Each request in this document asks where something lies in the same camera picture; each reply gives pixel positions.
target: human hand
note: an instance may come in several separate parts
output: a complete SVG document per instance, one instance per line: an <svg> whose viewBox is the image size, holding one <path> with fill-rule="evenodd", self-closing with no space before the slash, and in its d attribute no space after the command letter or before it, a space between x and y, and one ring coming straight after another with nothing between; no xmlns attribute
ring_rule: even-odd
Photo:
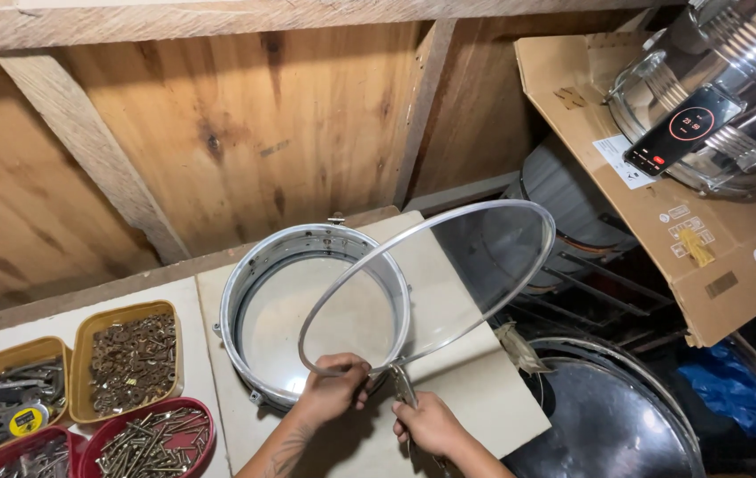
<svg viewBox="0 0 756 478"><path fill-rule="evenodd" d="M310 372L304 391L290 413L307 420L314 428L342 415L352 405L365 407L367 390L372 388L368 372L372 366L354 354L322 355L316 361L322 368L338 368L342 377L326 377Z"/></svg>
<svg viewBox="0 0 756 478"><path fill-rule="evenodd" d="M423 450L451 458L472 436L435 393L416 392L416 398L419 401L416 409L400 401L392 404L392 412L398 417L392 431L399 443L409 440L412 434Z"/></svg>

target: drum rim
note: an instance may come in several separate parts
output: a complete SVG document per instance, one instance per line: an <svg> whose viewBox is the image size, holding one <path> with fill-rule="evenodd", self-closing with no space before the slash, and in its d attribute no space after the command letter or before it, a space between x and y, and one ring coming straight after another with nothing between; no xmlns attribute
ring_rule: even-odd
<svg viewBox="0 0 756 478"><path fill-rule="evenodd" d="M239 347L233 340L233 333L236 324L231 324L231 316L233 316L238 311L239 305L246 297L246 294L250 290L250 288L252 288L255 282L264 275L261 274L253 281L246 282L243 287L239 288L238 290L235 290L236 282L242 279L244 274L247 274L251 270L253 259L256 256L264 254L266 251L277 246L278 242L285 236L306 232L315 233L317 231L330 231L331 237L365 242L372 248L378 247L380 245L377 241L372 239L372 237L343 225L322 223L300 224L289 227L282 231L278 231L272 235L267 236L265 239L257 243L254 247L251 248L250 251L248 251L247 254L245 254L244 257L239 260L239 262L236 264L236 267L227 278L227 282L225 283L221 298L221 309L219 310L218 324L219 330L221 331L221 340L224 343L225 351L230 357L230 361L233 364L233 367L236 369L236 372L239 374L242 380L246 382L251 389L253 389L252 391L260 393L258 396L252 394L251 397L251 401L253 401L258 406L263 404L263 402L270 402L271 404L277 406L289 408L295 405L295 402L298 400L300 394L278 389L277 387L266 383L262 378L254 374L250 366L239 354ZM293 253L279 260L286 260L287 258L291 258L292 256L297 254L298 253ZM402 295L402 310L395 310L396 320L399 321L400 325L400 327L398 328L398 330L400 330L400 333L396 334L393 348L390 350L387 357L387 360L391 360L395 355L397 355L397 350L400 350L403 347L404 341L407 338L407 330L410 324L410 297L409 291L407 290L407 282L404 279L401 268L395 262L394 258L389 254L386 254L384 260L387 262L387 264L392 269L392 272L395 274L395 277L398 280L397 287Z"/></svg>

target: clear drumhead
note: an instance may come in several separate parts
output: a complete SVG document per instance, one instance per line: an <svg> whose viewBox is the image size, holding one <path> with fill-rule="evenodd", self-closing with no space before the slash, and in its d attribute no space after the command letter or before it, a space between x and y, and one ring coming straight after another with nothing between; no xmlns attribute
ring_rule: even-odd
<svg viewBox="0 0 756 478"><path fill-rule="evenodd" d="M301 327L301 362L318 374L339 375L316 361L349 352L379 373L391 362L404 364L432 353L513 299L543 265L553 242L551 215L531 201L484 201L420 222L373 249L325 291ZM385 289L381 297L364 286L387 253L407 282L407 330L398 327L389 306L400 298L387 296ZM390 332L393 340L382 339ZM393 353L372 362L391 343L398 344Z"/></svg>

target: wooden plank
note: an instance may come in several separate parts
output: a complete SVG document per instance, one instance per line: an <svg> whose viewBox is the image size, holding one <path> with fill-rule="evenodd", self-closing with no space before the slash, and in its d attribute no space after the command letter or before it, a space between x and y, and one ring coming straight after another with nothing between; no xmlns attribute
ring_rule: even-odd
<svg viewBox="0 0 756 478"><path fill-rule="evenodd" d="M549 132L522 93L512 42L613 31L637 10L461 19L419 153L410 196L516 171Z"/></svg>
<svg viewBox="0 0 756 478"><path fill-rule="evenodd" d="M366 224L389 219L398 214L399 212L397 208L394 206L387 206L351 215L346 219L345 225L357 228ZM239 259L245 256L255 244L256 243L245 244L218 253L191 258L182 261L179 264L149 270L95 288L66 293L49 299L39 300L32 304L14 307L9 310L1 310L0 330L31 322L33 320L61 314L68 310L75 310L80 307L86 307L87 305L97 304L98 302L121 297L128 293L161 286L169 282L185 279L186 277L192 277L207 270L235 264Z"/></svg>
<svg viewBox="0 0 756 478"><path fill-rule="evenodd" d="M423 19L646 8L681 0L0 0L0 49Z"/></svg>
<svg viewBox="0 0 756 478"><path fill-rule="evenodd" d="M427 196L415 197L404 207L404 212L418 211L423 214L435 214L456 208L468 202L502 192L519 179L519 171L502 174L495 178L482 179L468 185L458 186L449 190L441 190Z"/></svg>
<svg viewBox="0 0 756 478"><path fill-rule="evenodd" d="M419 24L62 49L192 255L392 203Z"/></svg>
<svg viewBox="0 0 756 478"><path fill-rule="evenodd" d="M402 163L398 170L398 183L392 200L397 208L403 208L404 200L407 198L407 189L414 173L416 157L419 154L422 137L426 132L431 104L434 102L434 94L440 83L443 65L446 64L446 54L452 42L456 23L457 19L438 19L430 27L425 40L416 50L415 99L411 103L411 110L408 111L404 122L407 139L404 143Z"/></svg>
<svg viewBox="0 0 756 478"><path fill-rule="evenodd" d="M0 310L157 266L0 68Z"/></svg>
<svg viewBox="0 0 756 478"><path fill-rule="evenodd" d="M0 54L0 65L127 223L165 264L190 258L136 168L76 81L44 51Z"/></svg>

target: white work surface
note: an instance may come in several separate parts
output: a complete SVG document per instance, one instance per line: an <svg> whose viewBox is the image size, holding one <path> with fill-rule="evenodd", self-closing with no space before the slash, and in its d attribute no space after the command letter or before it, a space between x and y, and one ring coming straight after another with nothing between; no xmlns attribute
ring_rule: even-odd
<svg viewBox="0 0 756 478"><path fill-rule="evenodd" d="M221 414L215 396L212 368L209 363L209 356L203 353L207 341L203 335L204 326L200 305L198 304L198 289L194 278L174 281L82 309L1 330L0 351L48 335L59 337L69 347L73 348L77 327L86 317L103 310L158 299L168 300L174 305L181 323L184 375L182 397L191 397L202 401L209 408L215 425L217 435L215 450L203 475L216 478L229 477L231 476L230 467L227 463L227 448L222 433ZM77 426L72 427L71 431L80 435L91 435L90 430L79 429Z"/></svg>
<svg viewBox="0 0 756 478"><path fill-rule="evenodd" d="M364 226L360 231L382 242L421 221L418 212L408 212ZM415 242L395 247L392 254L413 290L428 291L412 294L412 327L429 330L433 327L427 325L429 320L454 317L457 310L469 309L471 298L459 278L452 290L429 288L437 282L442 285L447 277L445 267L451 267L433 235L422 235ZM426 266L411 267L414 263ZM198 274L197 278L227 451L232 472L236 472L266 440L280 416L250 402L250 390L233 369L221 339L212 331L219 320L224 285L233 269L234 266L226 266ZM456 277L454 270L448 273ZM407 371L416 389L434 391L442 397L460 423L497 457L503 457L550 427L487 324L409 364ZM294 475L382 478L433 475L435 471L430 468L414 470L392 433L394 394L392 384L387 384L370 398L365 410L349 412L320 430ZM423 461L426 466L430 464L430 460Z"/></svg>

